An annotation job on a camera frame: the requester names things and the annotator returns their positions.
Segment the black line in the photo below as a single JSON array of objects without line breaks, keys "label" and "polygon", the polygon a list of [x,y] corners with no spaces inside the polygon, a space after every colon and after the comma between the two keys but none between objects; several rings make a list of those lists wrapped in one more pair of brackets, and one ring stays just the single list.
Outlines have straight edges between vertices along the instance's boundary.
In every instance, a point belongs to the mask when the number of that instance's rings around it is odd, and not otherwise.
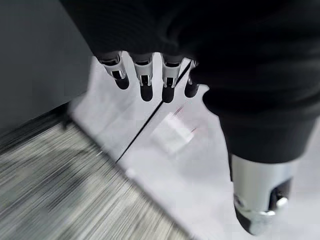
[{"label": "black line", "polygon": [[[191,65],[191,62],[189,62],[189,64],[185,67],[185,69],[183,70],[183,72],[180,74],[180,76],[178,77],[178,80],[176,81],[176,85],[180,82],[180,80],[185,76],[186,72],[189,70]],[[153,116],[156,114],[156,112],[159,110],[159,108],[162,106],[162,104],[164,103],[163,100],[161,100],[161,102],[158,104],[158,106],[153,110],[153,112],[151,113],[151,115],[149,116],[149,118],[146,120],[146,122],[143,124],[143,126],[141,127],[141,129],[139,130],[139,132],[135,135],[135,137],[132,139],[132,141],[129,143],[129,145],[126,147],[126,149],[123,151],[123,153],[121,154],[121,156],[118,158],[118,160],[116,161],[119,162],[119,160],[123,157],[123,155],[125,155],[125,153],[127,152],[127,150],[131,147],[131,145],[134,143],[134,141],[137,139],[137,137],[141,134],[141,132],[145,129],[145,127],[147,126],[147,124],[150,122],[150,120],[153,118]]]}]

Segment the silver metal joint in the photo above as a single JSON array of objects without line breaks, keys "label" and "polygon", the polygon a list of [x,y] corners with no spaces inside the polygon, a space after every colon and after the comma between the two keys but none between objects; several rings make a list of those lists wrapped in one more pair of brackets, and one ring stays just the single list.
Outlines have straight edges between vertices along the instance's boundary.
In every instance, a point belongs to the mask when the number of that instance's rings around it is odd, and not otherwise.
[{"label": "silver metal joint", "polygon": [[114,59],[108,59],[102,62],[107,73],[114,79],[120,80],[127,76],[125,65],[121,53]]},{"label": "silver metal joint", "polygon": [[297,161],[260,163],[232,155],[234,208],[241,226],[252,235],[265,232],[288,205]]},{"label": "silver metal joint", "polygon": [[152,58],[147,64],[140,64],[133,62],[136,77],[138,78],[140,86],[151,86],[153,78],[153,61]]},{"label": "silver metal joint", "polygon": [[181,68],[180,62],[166,62],[162,56],[162,81],[165,88],[174,88],[177,84],[179,72]]}]

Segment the robotic hand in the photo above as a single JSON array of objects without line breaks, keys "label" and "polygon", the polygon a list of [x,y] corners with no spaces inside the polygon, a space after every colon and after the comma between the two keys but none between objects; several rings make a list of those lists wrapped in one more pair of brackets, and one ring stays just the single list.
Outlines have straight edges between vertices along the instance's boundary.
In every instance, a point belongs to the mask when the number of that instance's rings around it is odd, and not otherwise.
[{"label": "robotic hand", "polygon": [[229,152],[234,207],[259,235],[289,199],[297,159],[320,114],[320,3],[316,0],[60,0],[93,54],[121,89],[121,51],[132,57],[150,101],[152,56],[162,53],[162,99],[185,87],[219,116]]}]

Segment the black fabric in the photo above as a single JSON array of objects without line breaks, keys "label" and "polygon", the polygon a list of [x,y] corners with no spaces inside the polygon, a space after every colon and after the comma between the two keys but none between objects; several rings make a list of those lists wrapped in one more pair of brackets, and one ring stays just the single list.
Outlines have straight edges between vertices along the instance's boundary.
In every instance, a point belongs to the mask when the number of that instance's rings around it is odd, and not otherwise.
[{"label": "black fabric", "polygon": [[320,114],[320,1],[60,1],[98,59],[195,59],[192,81],[209,86],[203,102],[233,154],[274,163],[303,153]]}]

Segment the white floor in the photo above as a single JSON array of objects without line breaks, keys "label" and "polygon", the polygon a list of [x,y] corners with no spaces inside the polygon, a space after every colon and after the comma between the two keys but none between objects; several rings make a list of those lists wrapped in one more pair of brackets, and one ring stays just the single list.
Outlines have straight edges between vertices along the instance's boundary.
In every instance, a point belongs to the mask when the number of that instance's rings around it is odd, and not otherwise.
[{"label": "white floor", "polygon": [[[160,61],[160,56],[156,55],[154,99],[150,103],[140,99],[138,80],[128,57],[125,57],[125,65],[131,87],[127,92],[117,89],[98,63],[92,66],[90,89],[73,116],[115,159],[160,102]],[[201,86],[197,96],[188,99],[184,96],[186,81],[187,76],[176,87],[173,102],[160,107],[118,162],[128,176],[197,239],[319,239],[320,126],[315,129],[299,165],[289,209],[279,216],[269,232],[252,237],[241,228],[234,213],[224,137],[218,118],[202,103],[206,87]],[[178,110],[177,118],[194,130],[194,137],[183,149],[169,154],[154,141],[152,132],[168,113]]]}]

